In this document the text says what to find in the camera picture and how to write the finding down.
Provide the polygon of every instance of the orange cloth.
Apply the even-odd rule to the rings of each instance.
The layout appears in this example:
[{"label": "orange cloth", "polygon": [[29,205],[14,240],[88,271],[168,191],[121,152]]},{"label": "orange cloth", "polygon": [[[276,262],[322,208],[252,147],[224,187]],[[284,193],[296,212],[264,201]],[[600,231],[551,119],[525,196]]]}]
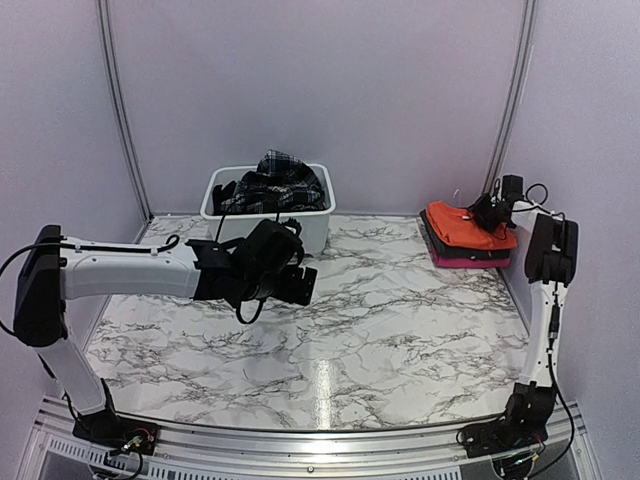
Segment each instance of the orange cloth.
[{"label": "orange cloth", "polygon": [[464,208],[453,208],[444,202],[434,202],[427,208],[429,223],[440,240],[450,247],[475,250],[511,250],[518,246],[516,236],[505,224],[489,233],[473,222]]}]

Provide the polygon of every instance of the black cable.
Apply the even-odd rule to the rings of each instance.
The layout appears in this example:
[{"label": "black cable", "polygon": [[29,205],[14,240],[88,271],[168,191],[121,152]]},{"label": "black cable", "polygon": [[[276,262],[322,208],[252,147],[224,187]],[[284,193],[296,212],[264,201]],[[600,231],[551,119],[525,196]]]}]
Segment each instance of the black cable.
[{"label": "black cable", "polygon": [[553,354],[552,353],[549,353],[549,374],[551,375],[551,383],[553,384],[554,388],[556,389],[556,392],[558,392],[558,398],[560,399],[560,403],[562,404],[562,406],[564,407],[565,412],[567,412],[567,415],[569,416],[569,422],[571,423],[571,436],[569,437],[569,443],[567,443],[567,446],[564,448],[562,453],[560,453],[560,455],[558,455],[552,462],[550,462],[549,464],[545,465],[543,468],[538,470],[536,473],[534,473],[533,475],[529,475],[529,478],[537,477],[542,472],[546,472],[553,465],[558,463],[562,459],[562,457],[564,457],[567,454],[567,452],[571,449],[571,444],[573,443],[573,439],[575,438],[575,435],[576,435],[576,424],[573,421],[573,416],[571,415],[571,410],[569,410],[569,407],[567,406],[567,403],[564,401],[564,398],[562,397],[562,393],[560,392],[560,387],[558,386],[558,381],[556,380],[555,372],[553,371]]},{"label": "black cable", "polygon": [[[541,202],[538,202],[538,203],[533,202],[533,200],[529,198],[529,193],[531,193],[531,190],[533,190],[536,187],[542,187],[544,189],[544,198],[542,199]],[[530,212],[532,210],[540,209],[545,213],[551,214],[548,210],[545,210],[544,208],[542,208],[542,205],[544,205],[549,198],[549,189],[544,183],[534,183],[533,185],[531,185],[529,188],[527,188],[527,191],[524,194],[524,198],[527,200],[527,202],[529,202],[532,205],[532,207],[521,208],[520,210],[512,210],[511,213]]]},{"label": "black cable", "polygon": [[236,196],[236,198],[233,199],[233,201],[229,205],[227,205],[227,208],[224,210],[224,213],[222,214],[222,218],[220,219],[220,224],[218,224],[218,231],[216,232],[216,238],[214,240],[216,243],[220,239],[220,233],[222,232],[222,224],[227,218],[227,215],[231,213],[231,207],[233,207],[240,200],[247,199],[254,195],[261,195],[261,196],[267,197],[269,200],[272,200],[273,204],[276,206],[276,222],[280,221],[280,207],[278,206],[278,201],[275,199],[275,195],[273,193],[268,191],[264,191],[264,192],[256,191],[256,192],[249,192],[244,195],[238,195]]},{"label": "black cable", "polygon": [[542,449],[538,452],[538,456],[542,456],[542,454],[545,452],[545,450],[547,449],[547,445],[542,442]]},{"label": "black cable", "polygon": [[549,189],[544,183],[534,183],[533,185],[529,186],[529,188],[527,188],[527,191],[524,193],[524,198],[526,198],[529,203],[533,203],[529,198],[529,193],[536,187],[542,187],[544,189],[544,198],[542,199],[542,201],[538,202],[540,205],[544,205],[549,198]]},{"label": "black cable", "polygon": [[[157,248],[158,253],[166,252],[175,248],[180,243],[180,236],[171,235],[167,238],[166,245]],[[97,251],[97,252],[123,252],[123,253],[152,253],[153,250],[151,248],[134,248],[134,247],[108,247],[108,246],[100,246],[100,245],[77,245],[80,247],[80,250],[87,251]],[[38,248],[64,248],[75,250],[76,245],[71,245],[70,243],[59,243],[59,242],[46,242],[46,243],[34,243],[32,245],[27,245],[26,247],[22,247],[19,250],[13,252],[9,258],[7,258],[2,267],[0,267],[0,278],[2,278],[2,274],[5,270],[11,265],[11,263],[18,258],[23,253],[29,252],[31,250],[36,250]],[[15,337],[16,334],[12,330],[7,327],[2,320],[0,320],[0,328],[4,330],[5,333]]]},{"label": "black cable", "polygon": [[[167,242],[160,247],[146,247],[146,248],[138,248],[138,247],[111,247],[107,245],[78,245],[80,250],[85,250],[87,252],[117,252],[117,253],[153,253],[157,251],[158,253],[164,253],[173,248],[177,247],[180,243],[180,236],[173,234],[167,238]],[[60,248],[64,248],[67,250],[75,250],[76,245],[72,245],[70,243],[60,243]]]},{"label": "black cable", "polygon": [[[142,457],[142,453],[140,453],[138,450],[131,450],[134,453],[138,454],[138,458],[140,459],[140,461],[138,462],[138,468],[136,469],[135,472],[133,472],[132,475],[129,475],[128,477],[121,477],[120,474],[116,474],[116,476],[111,477],[111,476],[107,476],[103,473],[95,473],[94,475],[98,475],[99,478],[103,478],[103,479],[110,479],[110,480],[134,480],[136,478],[138,478],[138,476],[140,475],[140,473],[142,473],[142,467],[144,466],[144,458]],[[105,456],[105,466],[110,466],[106,463],[107,457]]]},{"label": "black cable", "polygon": [[76,414],[76,412],[73,411],[73,407],[71,406],[71,397],[69,396],[69,394],[67,392],[64,392],[64,395],[62,396],[62,398],[66,398],[67,406],[69,407],[69,413],[71,414],[73,419],[76,421],[76,423],[80,423],[80,418],[78,417],[78,414]]},{"label": "black cable", "polygon": [[252,323],[254,323],[260,316],[260,312],[262,312],[262,307],[265,301],[263,299],[263,300],[259,300],[259,302],[260,303],[258,303],[258,308],[256,312],[253,314],[253,317],[248,322],[242,317],[242,302],[240,302],[240,305],[236,307],[236,318],[238,319],[238,321],[243,325],[251,325]]},{"label": "black cable", "polygon": [[493,194],[492,195],[494,197],[497,197],[498,193],[500,193],[500,184],[501,184],[500,177],[498,177],[498,178],[496,178],[496,181],[493,182]]}]

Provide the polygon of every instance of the stack of folded clothes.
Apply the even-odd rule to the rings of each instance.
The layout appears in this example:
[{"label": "stack of folded clothes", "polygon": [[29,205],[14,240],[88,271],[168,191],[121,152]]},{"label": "stack of folded clothes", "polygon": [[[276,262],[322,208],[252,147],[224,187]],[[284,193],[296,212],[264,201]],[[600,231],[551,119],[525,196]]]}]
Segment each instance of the stack of folded clothes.
[{"label": "stack of folded clothes", "polygon": [[516,236],[505,223],[488,232],[473,220],[473,213],[434,202],[420,212],[433,262],[445,268],[508,267]]}]

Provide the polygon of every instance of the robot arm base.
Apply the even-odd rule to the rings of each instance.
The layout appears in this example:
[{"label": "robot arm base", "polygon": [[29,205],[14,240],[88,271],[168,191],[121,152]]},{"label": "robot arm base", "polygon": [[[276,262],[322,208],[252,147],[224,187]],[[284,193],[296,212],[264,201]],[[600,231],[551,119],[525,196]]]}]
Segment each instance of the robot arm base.
[{"label": "robot arm base", "polygon": [[107,399],[104,410],[79,415],[73,427],[73,436],[117,451],[121,451],[123,445],[139,436],[143,438],[143,442],[136,450],[143,455],[153,455],[158,439],[158,425],[116,414],[109,387],[104,380],[102,386]]},{"label": "robot arm base", "polygon": [[469,458],[496,455],[538,444],[548,438],[545,427],[553,413],[555,390],[516,383],[504,413],[497,419],[472,423],[459,433]]}]

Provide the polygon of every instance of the metal frame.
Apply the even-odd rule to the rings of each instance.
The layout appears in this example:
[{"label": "metal frame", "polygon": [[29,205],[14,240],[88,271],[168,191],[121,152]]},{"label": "metal frame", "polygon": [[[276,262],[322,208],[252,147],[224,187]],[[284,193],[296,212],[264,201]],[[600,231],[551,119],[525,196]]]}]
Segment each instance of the metal frame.
[{"label": "metal frame", "polygon": [[[575,403],[570,404],[570,409],[577,428],[573,453],[576,463],[582,461],[578,467],[581,478],[597,480],[599,476],[592,462],[583,461],[588,455],[582,452],[586,454],[588,448],[582,415]],[[177,480],[193,474],[192,478],[201,475],[200,480],[300,477],[409,480],[423,476],[427,479],[434,472],[447,478],[447,472],[489,461],[488,457],[467,459],[464,449],[456,443],[459,428],[468,421],[360,432],[249,431],[154,421],[161,428],[158,445],[155,455],[146,459],[146,470],[140,478]],[[67,405],[46,397],[32,429],[18,480],[38,478],[49,451],[76,460],[88,458],[89,452],[93,452],[94,464],[99,465],[100,455],[107,449],[73,438],[72,429],[73,419]],[[568,439],[570,424],[562,407],[554,411],[548,431],[551,445]]]},{"label": "metal frame", "polygon": [[513,122],[516,117],[518,106],[524,92],[529,73],[529,65],[531,63],[531,54],[533,47],[533,34],[535,31],[536,16],[538,13],[538,0],[525,0],[522,11],[522,23],[520,26],[520,40],[518,41],[518,51],[516,53],[516,61],[513,67],[513,75],[511,77],[511,86],[507,96],[507,104],[505,105],[502,115],[502,123],[496,144],[493,149],[493,156],[489,163],[489,170],[484,182],[483,192],[489,192],[500,174],[500,169],[504,163],[507,154],[511,132],[513,130]]},{"label": "metal frame", "polygon": [[124,152],[125,162],[129,177],[133,185],[133,191],[136,196],[138,208],[145,221],[153,218],[149,197],[142,179],[142,172],[138,162],[138,155],[131,135],[129,120],[127,118],[127,109],[125,108],[124,96],[122,94],[122,86],[120,84],[120,74],[118,72],[118,62],[116,61],[116,50],[113,41],[113,28],[111,26],[111,13],[108,0],[96,0],[96,8],[98,10],[98,22],[100,27],[100,42],[102,44],[102,53],[105,60],[107,73],[107,83],[109,85],[109,93],[113,104],[113,111],[118,127],[118,134],[122,142],[122,150]]}]

